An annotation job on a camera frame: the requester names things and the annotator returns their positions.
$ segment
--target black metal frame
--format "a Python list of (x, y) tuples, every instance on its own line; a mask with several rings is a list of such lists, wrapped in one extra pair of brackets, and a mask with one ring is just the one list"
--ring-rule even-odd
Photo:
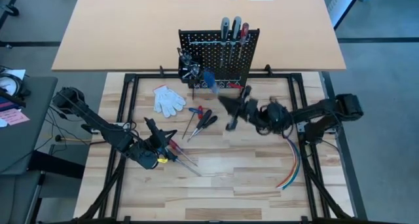
[[(248, 78), (286, 79), (289, 86), (289, 92), (290, 92), (290, 98), (291, 98), (291, 104), (292, 104), (293, 110), (298, 109), (297, 97), (296, 97), (295, 87), (294, 87), (294, 82), (296, 82), (299, 89), (302, 106), (306, 107), (308, 105), (305, 90), (304, 90), (302, 75), (300, 73), (273, 73), (269, 65), (267, 65), (265, 69), (262, 70), (262, 73), (255, 73), (255, 72), (258, 72), (258, 71), (253, 71), (249, 73)], [(130, 106), (128, 108), (128, 122), (130, 122), (134, 116), (137, 89), (139, 86), (140, 79), (178, 79), (178, 78), (179, 78), (179, 75), (177, 73), (165, 73), (162, 68), (160, 68), (160, 73), (156, 73), (156, 74), (143, 74), (143, 73), (126, 74), (124, 78), (124, 85), (122, 87), (122, 95), (120, 99), (117, 120), (119, 122), (122, 120), (126, 98), (128, 97), (128, 94), (127, 94), (128, 86), (130, 85), (130, 83), (133, 84), (133, 89), (132, 89), (132, 94), (130, 98)], [(336, 202), (333, 200), (331, 195), (327, 192), (327, 190), (323, 186), (323, 178), (321, 174), (320, 161), (319, 161), (316, 146), (310, 145), (310, 149), (312, 152), (311, 157), (314, 164), (314, 169), (312, 169), (310, 164), (308, 163), (305, 141), (302, 141), (304, 132), (297, 131), (297, 135), (299, 138), (299, 147), (300, 147), (300, 152), (301, 152), (301, 157), (302, 157), (302, 166), (304, 170), (304, 180), (306, 184), (306, 190), (308, 194), (308, 203), (310, 206), (310, 213), (311, 213), (312, 218), (318, 217), (312, 182), (316, 185), (316, 187), (320, 191), (321, 207), (323, 210), (323, 216), (325, 218), (330, 218), (329, 205), (333, 210), (336, 210), (338, 212), (337, 213), (338, 217), (349, 217), (338, 207)], [(107, 170), (106, 178), (105, 178), (105, 184), (107, 188), (109, 188), (109, 186), (110, 187), (112, 186), (112, 184), (109, 183), (109, 182), (112, 182), (111, 181), (112, 177), (114, 178), (113, 181), (115, 182), (115, 176), (112, 176), (112, 169), (113, 169), (113, 166), (115, 165), (115, 153), (116, 151), (113, 150), (109, 156), (108, 170)], [(111, 212), (111, 218), (115, 218), (115, 219), (118, 216), (118, 208), (119, 208), (119, 202), (120, 202), (120, 194), (122, 192), (122, 179), (123, 179), (123, 174), (124, 174), (125, 160), (120, 160), (120, 164), (118, 165), (118, 167), (119, 166), (122, 166), (122, 168), (118, 171), (120, 172), (120, 174), (118, 175), (118, 178), (117, 178), (117, 186), (115, 187), (113, 207), (112, 207), (112, 212)], [(104, 201), (100, 208), (99, 218), (105, 217), (106, 204), (107, 204), (107, 197), (105, 196)], [(298, 221), (276, 221), (275, 223), (302, 223), (303, 220), (306, 220), (305, 216), (302, 216), (302, 220), (298, 220)], [(131, 221), (130, 223), (146, 223), (146, 222), (147, 221)], [(268, 221), (251, 221), (251, 222), (252, 223), (269, 223)], [(167, 223), (180, 223), (180, 222), (154, 221), (153, 223), (166, 223), (167, 224)], [(205, 223), (205, 221), (193, 221), (193, 223)]]

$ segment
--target pegboard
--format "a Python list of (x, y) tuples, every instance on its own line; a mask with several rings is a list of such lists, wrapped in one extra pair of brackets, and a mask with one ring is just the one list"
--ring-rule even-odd
[[(228, 63), (231, 51), (230, 30), (227, 35), (227, 43), (221, 45), (221, 32), (218, 31), (181, 31), (179, 40), (181, 48), (187, 50), (192, 56), (199, 56), (202, 59), (202, 67), (215, 73), (215, 82), (219, 88), (229, 88), (228, 83), (246, 85), (247, 76), (253, 55), (255, 53), (259, 29), (249, 30), (246, 43), (243, 47), (238, 41), (233, 45), (231, 61)], [(199, 83), (189, 83), (189, 88), (207, 88), (203, 79)]]

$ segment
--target wooden work surface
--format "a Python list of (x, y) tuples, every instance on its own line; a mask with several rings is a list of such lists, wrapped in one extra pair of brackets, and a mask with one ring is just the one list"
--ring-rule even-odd
[[(107, 76), (99, 114), (109, 122), (114, 122), (117, 115), (123, 78), (123, 73), (108, 73)], [(303, 78), (308, 103), (323, 99), (318, 73), (303, 73)], [(249, 79), (247, 83), (253, 87), (251, 96), (259, 99), (259, 106), (267, 104), (269, 97), (274, 96), (288, 109), (291, 108), (285, 79)], [(186, 107), (209, 107), (219, 120), (190, 142), (186, 142), (187, 137), (182, 140), (191, 112), (184, 109), (168, 119), (154, 112), (153, 89), (162, 84), (167, 84), (185, 97)], [(237, 90), (227, 90), (232, 90), (229, 92), (232, 95), (238, 93)], [(182, 165), (173, 162), (159, 164), (154, 170), (145, 170), (136, 162), (128, 160), (119, 220), (126, 215), (132, 216), (132, 220), (283, 221), (299, 220), (302, 215), (310, 217), (302, 168), (295, 182), (287, 189), (275, 189), (293, 165), (292, 152), (286, 141), (276, 135), (260, 136), (254, 126), (242, 120), (239, 120), (235, 131), (225, 131), (230, 117), (210, 94), (197, 94), (192, 101), (191, 90), (179, 79), (140, 79), (134, 120), (140, 136), (145, 139), (150, 132), (144, 123), (144, 117), (153, 118), (156, 125), (163, 130), (178, 129), (173, 139), (185, 149), (198, 167), (194, 167), (182, 156), (179, 158), (203, 176), (197, 177)], [(194, 130), (197, 120), (192, 121), (187, 135)], [(294, 131), (291, 139), (297, 142), (296, 137)], [(332, 136), (325, 136), (324, 139), (335, 143)], [(101, 136), (94, 137), (94, 141), (100, 140)], [(351, 215), (350, 198), (336, 149), (323, 143), (318, 145), (318, 151), (326, 188), (343, 210)], [(109, 152), (110, 146), (107, 144), (91, 146), (75, 217), (83, 214), (101, 191)], [(320, 212), (318, 192), (314, 190)], [(106, 216), (110, 216), (112, 198), (113, 191)]]
[(324, 0), (78, 0), (52, 70), (177, 69), (178, 30), (235, 16), (261, 33), (252, 69), (345, 69)]

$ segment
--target blue screwdriver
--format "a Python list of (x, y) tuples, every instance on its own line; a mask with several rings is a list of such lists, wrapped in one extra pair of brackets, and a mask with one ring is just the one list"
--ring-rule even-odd
[(186, 129), (185, 129), (185, 132), (183, 133), (182, 140), (183, 140), (183, 138), (185, 137), (186, 131), (188, 130), (189, 125), (191, 124), (192, 119), (193, 119), (193, 118), (194, 118), (194, 116), (195, 116), (195, 113), (197, 113), (197, 114), (198, 114), (198, 118), (199, 118), (199, 119), (201, 119), (201, 118), (202, 118), (202, 114), (204, 113), (201, 105), (198, 107), (198, 109), (195, 109), (195, 108), (189, 108), (189, 111), (193, 112), (193, 114), (192, 114), (191, 119), (189, 120), (188, 126), (187, 126), (187, 127), (186, 127)]

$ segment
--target glove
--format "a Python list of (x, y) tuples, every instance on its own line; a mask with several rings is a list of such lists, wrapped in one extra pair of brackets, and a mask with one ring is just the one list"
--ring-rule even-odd
[(170, 90), (166, 85), (156, 88), (154, 93), (155, 111), (157, 113), (163, 112), (166, 118), (170, 117), (170, 115), (176, 115), (175, 109), (181, 111), (183, 106), (186, 105), (185, 99), (173, 90)]

